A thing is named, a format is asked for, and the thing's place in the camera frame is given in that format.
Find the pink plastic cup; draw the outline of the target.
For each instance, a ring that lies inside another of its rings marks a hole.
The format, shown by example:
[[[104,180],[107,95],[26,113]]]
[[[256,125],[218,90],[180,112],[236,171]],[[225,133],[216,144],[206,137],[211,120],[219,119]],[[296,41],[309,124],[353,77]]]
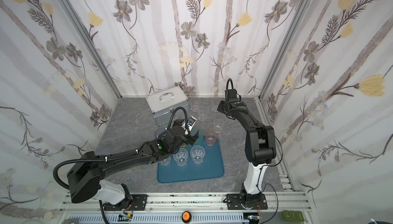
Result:
[[[214,146],[218,139],[218,134],[214,130],[208,130],[205,133],[205,140],[208,146]]]

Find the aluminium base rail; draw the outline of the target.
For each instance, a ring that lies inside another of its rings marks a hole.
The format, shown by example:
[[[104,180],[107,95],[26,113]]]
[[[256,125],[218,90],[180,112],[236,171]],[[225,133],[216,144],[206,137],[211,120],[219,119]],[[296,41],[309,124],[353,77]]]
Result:
[[[279,175],[283,191],[276,193],[267,187],[264,195],[268,208],[266,210],[229,210],[224,202],[227,194],[234,193],[147,193],[136,196],[134,205],[126,211],[101,211],[99,203],[88,200],[81,204],[73,204],[69,197],[64,200],[56,224],[70,214],[101,214],[104,223],[108,223],[106,214],[120,213],[127,217],[135,213],[242,213],[249,219],[249,224],[316,224],[318,221],[312,211],[311,203],[304,192],[297,191],[290,178],[281,173]],[[305,222],[288,222],[283,219],[284,210],[301,211]]]

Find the clear glass tumbler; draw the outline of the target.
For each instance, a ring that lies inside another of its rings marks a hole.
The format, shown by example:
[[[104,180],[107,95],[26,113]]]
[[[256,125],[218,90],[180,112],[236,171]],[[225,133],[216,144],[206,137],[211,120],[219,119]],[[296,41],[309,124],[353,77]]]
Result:
[[[168,166],[171,163],[171,160],[172,160],[172,158],[171,158],[171,156],[169,156],[168,158],[159,161],[159,164],[161,166],[165,167],[165,166]]]
[[[209,108],[208,108],[207,106],[201,105],[201,106],[198,108],[198,111],[197,111],[198,119],[199,119],[200,121],[206,121],[207,118],[208,118],[208,111],[209,111]]]
[[[195,164],[201,164],[204,160],[205,155],[206,151],[202,146],[194,146],[190,150],[191,159]]]
[[[211,100],[211,110],[216,113],[218,112],[218,106],[221,102],[221,99],[219,97],[214,97]]]
[[[174,161],[179,167],[186,166],[188,162],[188,150],[185,148],[180,148],[177,153],[173,155]]]
[[[215,119],[213,121],[213,130],[215,133],[221,133],[223,131],[223,128],[225,126],[225,122],[222,119]]]
[[[198,97],[193,97],[189,99],[189,106],[191,111],[197,112],[200,107],[200,98]]]

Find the blue plastic cup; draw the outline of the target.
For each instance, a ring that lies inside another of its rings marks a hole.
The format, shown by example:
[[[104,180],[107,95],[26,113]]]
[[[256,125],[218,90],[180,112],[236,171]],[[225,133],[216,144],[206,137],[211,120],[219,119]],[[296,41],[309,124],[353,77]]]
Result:
[[[155,132],[155,138],[157,140],[161,140],[165,137],[166,133],[167,133],[167,129],[165,127],[159,128]]]

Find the small metal scissors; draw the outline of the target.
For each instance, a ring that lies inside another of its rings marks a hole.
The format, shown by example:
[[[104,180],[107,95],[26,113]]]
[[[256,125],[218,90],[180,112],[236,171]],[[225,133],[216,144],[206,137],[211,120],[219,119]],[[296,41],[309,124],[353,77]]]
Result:
[[[133,120],[127,121],[127,125],[134,126],[134,125],[135,125],[135,122],[136,122],[136,120],[137,120],[137,118],[138,118],[139,116],[140,116],[140,113],[138,113],[138,114],[136,115],[136,117],[135,117]]]

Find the orange emergency button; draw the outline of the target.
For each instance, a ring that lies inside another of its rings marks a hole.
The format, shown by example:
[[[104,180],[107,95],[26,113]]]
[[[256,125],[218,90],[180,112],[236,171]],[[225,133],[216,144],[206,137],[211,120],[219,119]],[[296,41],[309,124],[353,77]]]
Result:
[[[184,211],[181,216],[181,220],[185,224],[189,224],[192,220],[192,214],[189,211]]]

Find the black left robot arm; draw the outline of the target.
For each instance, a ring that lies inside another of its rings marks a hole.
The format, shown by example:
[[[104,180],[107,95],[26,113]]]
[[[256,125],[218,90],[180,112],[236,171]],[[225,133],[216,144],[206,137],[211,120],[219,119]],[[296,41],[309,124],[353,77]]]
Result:
[[[196,121],[194,116],[183,119],[171,116],[165,132],[156,139],[116,154],[87,152],[79,159],[56,165],[53,178],[61,187],[69,190],[74,204],[96,199],[114,208],[127,208],[133,202],[127,185],[114,184],[105,178],[136,166],[158,163],[179,152],[183,144],[194,144],[199,137],[191,133]]]

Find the teal plastic tray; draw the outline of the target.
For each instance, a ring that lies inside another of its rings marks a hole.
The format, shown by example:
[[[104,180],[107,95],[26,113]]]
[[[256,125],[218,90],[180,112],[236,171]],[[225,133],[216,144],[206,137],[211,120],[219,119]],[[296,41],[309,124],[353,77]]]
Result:
[[[178,158],[170,156],[170,163],[166,166],[159,164],[157,180],[159,183],[176,183],[185,181],[220,178],[224,175],[224,165],[220,142],[213,146],[202,140],[201,146],[205,149],[205,156],[200,164],[196,164],[189,155],[184,166],[178,165]]]

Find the silver first aid case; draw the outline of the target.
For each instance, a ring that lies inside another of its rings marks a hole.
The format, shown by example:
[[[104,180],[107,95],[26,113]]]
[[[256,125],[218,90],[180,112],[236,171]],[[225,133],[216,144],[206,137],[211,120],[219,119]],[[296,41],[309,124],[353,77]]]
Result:
[[[180,87],[173,87],[165,91],[146,97],[146,101],[158,126],[167,125],[173,111],[182,106],[188,110],[188,97]]]

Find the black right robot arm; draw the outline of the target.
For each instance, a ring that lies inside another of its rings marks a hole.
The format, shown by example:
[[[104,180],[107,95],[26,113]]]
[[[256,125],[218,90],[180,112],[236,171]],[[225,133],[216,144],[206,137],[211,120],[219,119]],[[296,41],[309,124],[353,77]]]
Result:
[[[242,183],[239,194],[227,194],[224,202],[229,210],[266,210],[268,205],[264,195],[267,187],[274,193],[276,189],[270,183],[263,183],[269,167],[278,166],[281,162],[272,164],[277,156],[277,139],[274,128],[264,125],[249,110],[242,101],[241,95],[234,88],[232,79],[228,79],[225,89],[225,99],[220,101],[218,112],[228,119],[240,123],[246,132],[245,155],[249,162],[247,176]]]

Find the green circuit board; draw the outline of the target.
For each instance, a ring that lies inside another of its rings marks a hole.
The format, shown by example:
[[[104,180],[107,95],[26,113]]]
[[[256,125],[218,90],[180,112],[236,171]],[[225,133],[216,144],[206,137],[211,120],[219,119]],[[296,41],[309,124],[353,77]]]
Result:
[[[304,223],[306,221],[301,211],[284,210],[282,216],[288,222]]]

